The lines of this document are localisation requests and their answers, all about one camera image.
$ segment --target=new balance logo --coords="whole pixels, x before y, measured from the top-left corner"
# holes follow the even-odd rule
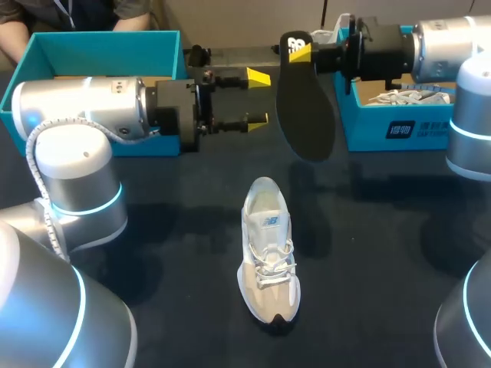
[[[305,41],[301,38],[288,37],[288,53],[298,51],[305,46]]]
[[[262,226],[271,226],[278,223],[278,216],[276,217],[266,217],[262,222]]]

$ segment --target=shoelace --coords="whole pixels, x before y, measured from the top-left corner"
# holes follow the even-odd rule
[[[288,239],[286,245],[288,246],[287,251],[281,250],[277,245],[268,245],[261,256],[257,254],[252,244],[249,243],[249,249],[256,263],[255,275],[259,286],[281,284],[290,280],[292,276],[290,270],[296,266],[296,264],[287,263],[288,257],[293,253],[293,241]],[[274,263],[267,262],[266,257],[272,252],[279,253],[283,257]]]

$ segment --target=white sneaker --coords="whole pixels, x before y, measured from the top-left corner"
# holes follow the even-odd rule
[[[245,198],[242,248],[237,279],[247,307],[265,324],[290,322],[300,304],[292,223],[285,199],[270,178],[254,181]]]

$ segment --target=dark tabletop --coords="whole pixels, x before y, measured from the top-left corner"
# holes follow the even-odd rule
[[[491,239],[489,186],[453,175],[441,151],[348,153],[339,121],[329,161],[304,163],[274,95],[215,97],[217,115],[266,109],[265,128],[207,136],[179,158],[116,159],[127,230],[74,264],[133,311],[136,368],[436,367],[438,307]],[[3,127],[0,149],[0,208],[31,201]],[[240,210],[259,176],[278,183],[292,215],[302,301],[285,336],[255,322],[236,279]]]

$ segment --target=cardboard box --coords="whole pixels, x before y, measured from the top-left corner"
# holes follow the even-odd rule
[[[411,33],[411,26],[401,27]],[[338,40],[348,36],[342,28]],[[413,83],[404,75],[404,83]],[[455,84],[439,84],[455,87]],[[383,81],[353,81],[351,93],[344,92],[341,73],[334,76],[341,121],[350,151],[444,150],[448,144],[448,127],[453,104],[446,105],[376,105],[367,106],[371,98],[386,92]]]
[[[24,81],[57,76],[144,77],[149,86],[159,79],[187,78],[178,31],[34,33],[17,66],[2,103],[0,118],[19,152],[25,142],[12,118],[12,94]],[[177,156],[178,136],[156,136],[137,145],[113,144],[115,156]]]

